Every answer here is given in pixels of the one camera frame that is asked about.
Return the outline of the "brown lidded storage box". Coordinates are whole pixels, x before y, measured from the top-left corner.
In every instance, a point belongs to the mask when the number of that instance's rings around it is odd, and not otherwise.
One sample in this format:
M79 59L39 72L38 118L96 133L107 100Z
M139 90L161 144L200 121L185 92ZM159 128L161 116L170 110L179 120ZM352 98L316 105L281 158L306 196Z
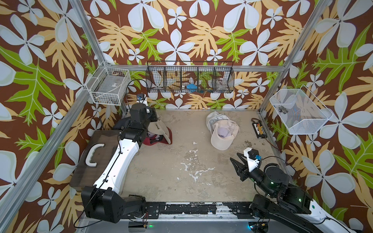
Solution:
M70 186L83 196L95 188L123 190L128 167L139 151L139 144L130 139L118 140L119 131L96 131L92 135L70 181Z

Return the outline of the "small dark object in basket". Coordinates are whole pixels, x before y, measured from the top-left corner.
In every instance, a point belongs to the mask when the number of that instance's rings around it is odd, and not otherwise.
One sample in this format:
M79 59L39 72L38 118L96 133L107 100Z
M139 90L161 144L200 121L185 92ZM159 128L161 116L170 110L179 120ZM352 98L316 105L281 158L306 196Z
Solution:
M282 114L287 114L287 113L288 113L288 109L287 109L286 107L284 107L284 106L280 106L280 107L278 108L278 111L279 111L280 113L282 113Z

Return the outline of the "cream pink baseball cap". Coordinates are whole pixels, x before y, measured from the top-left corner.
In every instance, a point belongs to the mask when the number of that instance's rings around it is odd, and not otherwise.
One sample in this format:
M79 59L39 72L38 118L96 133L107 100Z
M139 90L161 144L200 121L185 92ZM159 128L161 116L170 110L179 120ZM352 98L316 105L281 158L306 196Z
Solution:
M239 125L229 119L218 120L213 124L211 144L218 150L227 150L240 131Z

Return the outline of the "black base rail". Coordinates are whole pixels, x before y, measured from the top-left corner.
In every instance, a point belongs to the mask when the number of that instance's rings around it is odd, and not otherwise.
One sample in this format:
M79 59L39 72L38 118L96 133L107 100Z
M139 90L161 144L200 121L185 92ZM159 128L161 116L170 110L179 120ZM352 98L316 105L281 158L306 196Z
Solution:
M161 219L162 216L218 216L233 215L238 219L256 218L253 210L250 209L251 202L147 202L145 213L135 217L126 214L122 219Z

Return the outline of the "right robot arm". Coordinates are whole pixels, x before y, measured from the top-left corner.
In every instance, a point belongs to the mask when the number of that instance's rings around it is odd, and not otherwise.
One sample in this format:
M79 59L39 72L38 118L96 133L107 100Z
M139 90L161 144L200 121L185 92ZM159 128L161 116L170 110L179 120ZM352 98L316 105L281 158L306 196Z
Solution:
M359 233L326 212L305 190L291 184L290 176L278 164L264 169L257 150L247 148L238 153L239 160L230 158L241 181L251 180L257 193L248 205L247 213L259 220L275 220L299 233Z

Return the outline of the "blue object in basket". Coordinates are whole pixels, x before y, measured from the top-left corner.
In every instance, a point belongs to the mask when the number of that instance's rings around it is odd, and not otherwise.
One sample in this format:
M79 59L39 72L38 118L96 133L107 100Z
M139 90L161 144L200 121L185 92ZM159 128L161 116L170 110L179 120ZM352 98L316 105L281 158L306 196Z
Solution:
M189 84L189 85L187 86L187 89L188 89L189 91L191 91L191 92L195 92L195 91L197 91L198 87L197 87L196 85L194 85L194 84Z

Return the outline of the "white baseball cap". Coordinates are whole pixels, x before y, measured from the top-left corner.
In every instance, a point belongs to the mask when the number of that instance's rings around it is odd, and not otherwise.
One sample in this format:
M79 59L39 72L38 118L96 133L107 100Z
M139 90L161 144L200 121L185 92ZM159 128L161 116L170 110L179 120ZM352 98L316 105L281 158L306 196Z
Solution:
M229 117L225 114L220 114L217 111L210 113L206 118L206 126L212 134L214 131L213 125L219 120L229 120Z

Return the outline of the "black orange device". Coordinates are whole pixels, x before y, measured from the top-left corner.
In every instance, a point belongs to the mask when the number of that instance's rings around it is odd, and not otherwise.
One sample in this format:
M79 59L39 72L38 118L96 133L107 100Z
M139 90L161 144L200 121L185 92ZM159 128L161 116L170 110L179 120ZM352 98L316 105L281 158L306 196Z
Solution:
M251 122L257 138L267 138L267 134L264 131L261 120L257 118L252 118Z

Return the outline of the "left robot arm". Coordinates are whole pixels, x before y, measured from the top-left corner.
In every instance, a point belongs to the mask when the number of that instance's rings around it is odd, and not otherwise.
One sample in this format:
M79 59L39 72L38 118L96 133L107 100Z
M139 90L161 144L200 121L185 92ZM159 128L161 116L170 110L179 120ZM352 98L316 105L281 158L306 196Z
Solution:
M145 197L129 195L122 198L119 190L132 159L146 139L150 123L157 120L153 107L143 103L131 107L128 124L117 136L118 146L110 162L94 185L85 186L81 193L87 217L117 223L128 214L145 215Z

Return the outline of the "white mesh basket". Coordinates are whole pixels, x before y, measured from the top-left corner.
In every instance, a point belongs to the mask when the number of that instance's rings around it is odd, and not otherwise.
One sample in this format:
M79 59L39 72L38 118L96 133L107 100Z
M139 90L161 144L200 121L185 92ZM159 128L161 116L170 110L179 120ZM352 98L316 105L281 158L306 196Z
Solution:
M333 112L304 85L278 90L270 98L270 103L290 135L313 135L333 116ZM280 106L286 107L288 113L280 113Z

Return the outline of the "maroon baseball cap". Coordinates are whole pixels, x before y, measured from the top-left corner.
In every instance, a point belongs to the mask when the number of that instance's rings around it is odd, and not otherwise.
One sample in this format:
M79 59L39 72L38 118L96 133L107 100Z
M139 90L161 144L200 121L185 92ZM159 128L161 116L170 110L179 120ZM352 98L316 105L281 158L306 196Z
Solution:
M167 139L164 137L164 135L153 135L153 136L150 136L150 133L148 133L148 135L145 138L143 144L147 145L147 146L153 146L153 145L155 145L157 143L171 145L173 143L172 131L171 131L171 129L169 127L167 127L167 131L168 131L167 136L169 136L170 143L167 141Z

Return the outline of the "black baseball cap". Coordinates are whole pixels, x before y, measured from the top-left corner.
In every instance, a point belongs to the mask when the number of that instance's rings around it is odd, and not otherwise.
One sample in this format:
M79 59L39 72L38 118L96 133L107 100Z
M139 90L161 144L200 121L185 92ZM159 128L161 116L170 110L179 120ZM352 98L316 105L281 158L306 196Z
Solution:
M125 117L121 120L119 120L112 128L112 130L120 130L123 131L124 129L128 128L130 124L131 118Z

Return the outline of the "beige baseball cap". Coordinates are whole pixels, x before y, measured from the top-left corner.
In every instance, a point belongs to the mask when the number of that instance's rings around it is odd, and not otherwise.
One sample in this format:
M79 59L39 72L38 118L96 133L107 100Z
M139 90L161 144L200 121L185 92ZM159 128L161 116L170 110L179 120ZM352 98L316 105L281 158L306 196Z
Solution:
M172 144L172 134L162 120L151 122L148 131L155 135L163 136L168 144Z

